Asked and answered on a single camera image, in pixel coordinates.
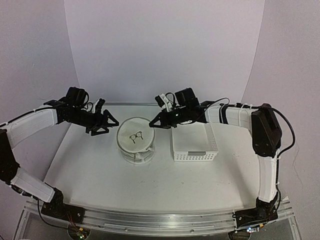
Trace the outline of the white perforated plastic basket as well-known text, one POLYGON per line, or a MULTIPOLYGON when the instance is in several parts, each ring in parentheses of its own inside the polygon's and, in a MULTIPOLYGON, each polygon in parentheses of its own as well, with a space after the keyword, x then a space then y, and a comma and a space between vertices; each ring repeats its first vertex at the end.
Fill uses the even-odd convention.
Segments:
POLYGON ((171 136, 175 162, 211 162, 219 152, 211 123, 179 125, 171 136))

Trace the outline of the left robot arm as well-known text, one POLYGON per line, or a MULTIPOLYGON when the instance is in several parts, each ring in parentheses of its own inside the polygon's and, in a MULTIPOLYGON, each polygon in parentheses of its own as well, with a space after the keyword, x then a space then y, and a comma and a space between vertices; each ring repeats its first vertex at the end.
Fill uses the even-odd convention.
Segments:
POLYGON ((0 180, 22 196, 48 203, 47 209, 57 219, 67 214, 58 199, 59 191, 44 183, 45 167, 54 156, 58 140, 50 146, 45 134, 59 124, 80 126, 92 137, 109 133, 118 120, 104 109, 105 100, 90 102, 83 88, 70 87, 65 96, 49 100, 40 107, 0 125, 0 180))

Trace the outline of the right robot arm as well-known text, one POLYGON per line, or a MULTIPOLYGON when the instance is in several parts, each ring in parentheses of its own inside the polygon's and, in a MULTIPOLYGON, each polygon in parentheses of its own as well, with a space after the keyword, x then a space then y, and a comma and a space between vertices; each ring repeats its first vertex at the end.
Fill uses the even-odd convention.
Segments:
POLYGON ((221 99, 199 102, 192 88, 172 94, 159 94, 154 99, 161 112, 149 123, 151 128, 170 129, 194 123, 218 123, 245 128, 252 138, 252 148, 259 160, 260 203, 252 209, 252 218, 262 222, 271 212, 269 205, 277 198, 277 155, 281 147, 282 130, 270 104, 222 103, 221 99))

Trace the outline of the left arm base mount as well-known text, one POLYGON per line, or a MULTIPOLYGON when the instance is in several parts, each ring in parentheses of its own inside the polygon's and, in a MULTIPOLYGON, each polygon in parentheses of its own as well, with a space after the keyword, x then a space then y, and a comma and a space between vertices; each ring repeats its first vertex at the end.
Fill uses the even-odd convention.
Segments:
POLYGON ((43 203, 40 213, 55 219, 81 224, 84 219, 85 209, 80 206, 64 203, 62 191, 54 188, 53 198, 51 201, 43 203))

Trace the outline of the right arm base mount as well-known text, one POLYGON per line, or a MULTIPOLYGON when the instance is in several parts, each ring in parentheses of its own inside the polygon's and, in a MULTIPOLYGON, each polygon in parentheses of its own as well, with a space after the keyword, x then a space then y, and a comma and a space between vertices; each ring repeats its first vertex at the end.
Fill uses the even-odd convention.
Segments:
POLYGON ((270 201, 262 201, 259 198, 255 201, 255 207, 237 210, 232 217, 235 219, 236 229, 257 226, 278 219, 278 207, 276 205, 278 194, 270 201))

